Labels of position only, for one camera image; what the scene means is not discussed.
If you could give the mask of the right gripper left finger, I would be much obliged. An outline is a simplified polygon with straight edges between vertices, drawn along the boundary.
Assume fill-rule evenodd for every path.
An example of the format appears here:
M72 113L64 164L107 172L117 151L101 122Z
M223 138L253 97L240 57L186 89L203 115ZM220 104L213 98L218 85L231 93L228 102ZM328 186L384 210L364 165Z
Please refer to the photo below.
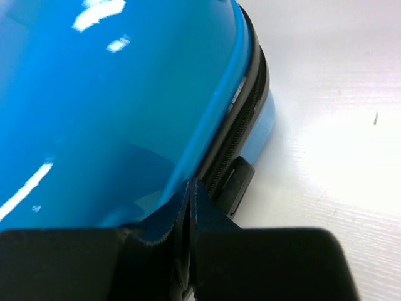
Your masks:
M191 181L117 228L1 232L2 300L180 300L189 282Z

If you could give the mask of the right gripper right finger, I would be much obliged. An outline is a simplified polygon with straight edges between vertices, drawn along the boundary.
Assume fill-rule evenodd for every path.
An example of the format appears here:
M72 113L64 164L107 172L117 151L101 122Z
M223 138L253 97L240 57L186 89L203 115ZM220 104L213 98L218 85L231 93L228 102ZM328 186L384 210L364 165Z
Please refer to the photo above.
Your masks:
M204 185L189 183L191 282L196 300L358 300L343 248L315 227L248 228Z

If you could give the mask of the blue child suitcase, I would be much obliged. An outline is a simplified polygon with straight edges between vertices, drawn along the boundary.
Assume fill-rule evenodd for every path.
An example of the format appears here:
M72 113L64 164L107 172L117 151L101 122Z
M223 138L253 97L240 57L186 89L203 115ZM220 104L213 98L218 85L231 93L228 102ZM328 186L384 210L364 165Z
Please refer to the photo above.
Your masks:
M2 1L1 229L114 228L199 178L233 215L275 120L237 1Z

